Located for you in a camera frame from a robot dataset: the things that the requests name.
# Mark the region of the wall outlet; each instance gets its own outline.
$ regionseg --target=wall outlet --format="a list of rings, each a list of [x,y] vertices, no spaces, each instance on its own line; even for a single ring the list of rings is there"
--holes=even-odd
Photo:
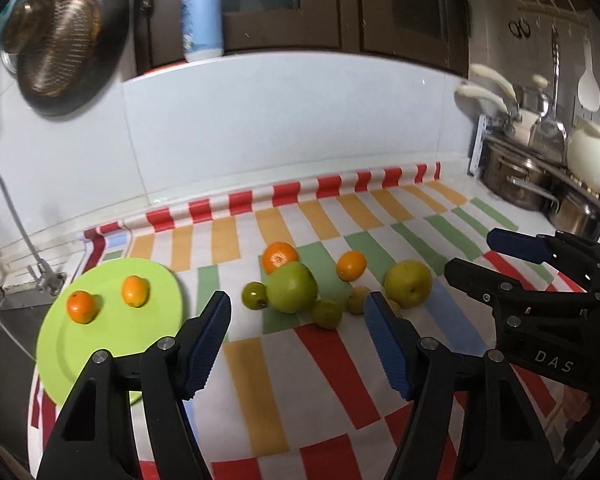
[[[588,119],[589,121],[593,120],[593,113],[589,112],[589,110],[585,110],[582,105],[580,104],[580,100],[578,99],[578,96],[574,97],[573,99],[573,126],[576,125],[576,117],[584,117],[585,119]]]

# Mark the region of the faucet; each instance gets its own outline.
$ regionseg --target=faucet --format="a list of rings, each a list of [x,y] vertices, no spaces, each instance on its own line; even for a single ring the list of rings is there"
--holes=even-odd
[[[9,195],[9,191],[7,190],[7,185],[4,183],[2,176],[0,175],[0,190],[2,191],[2,195],[4,196],[4,200],[7,203],[7,207],[9,208],[9,212],[11,213],[11,217],[13,218],[20,235],[22,236],[24,243],[26,243],[27,247],[33,257],[36,259],[36,264],[38,267],[38,272],[40,275],[37,275],[31,266],[27,266],[27,270],[33,277],[34,282],[36,283],[36,287],[42,292],[46,292],[52,298],[56,297],[60,290],[62,289],[62,285],[64,284],[64,275],[56,274],[51,269],[51,266],[48,262],[40,256],[36,248],[31,243],[29,235],[24,230],[22,222],[20,221],[20,217],[16,211],[13,202],[11,201],[11,196]],[[0,286],[0,300],[4,298],[4,290]]]

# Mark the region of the white bottle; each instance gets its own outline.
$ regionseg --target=white bottle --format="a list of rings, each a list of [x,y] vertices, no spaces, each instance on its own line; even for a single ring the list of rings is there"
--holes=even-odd
[[[182,0],[182,44],[188,62],[224,54],[222,0]]]

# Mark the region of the green plate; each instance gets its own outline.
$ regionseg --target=green plate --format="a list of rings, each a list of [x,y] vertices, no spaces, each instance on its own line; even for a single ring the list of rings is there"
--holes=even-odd
[[[122,283],[130,274],[149,281],[149,301],[140,308],[122,300]],[[73,322],[66,312],[66,300],[76,290],[96,296],[100,311],[89,324]],[[165,267],[142,258],[101,264],[69,285],[46,314],[36,347],[40,380],[51,400],[62,405],[96,350],[106,348],[114,357],[144,352],[181,325],[180,287]],[[140,396],[132,392],[131,402]]]

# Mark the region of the blue label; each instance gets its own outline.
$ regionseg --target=blue label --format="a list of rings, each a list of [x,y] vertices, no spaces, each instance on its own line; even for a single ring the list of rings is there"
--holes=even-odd
[[[184,0],[182,44],[185,53],[222,48],[222,0]]]

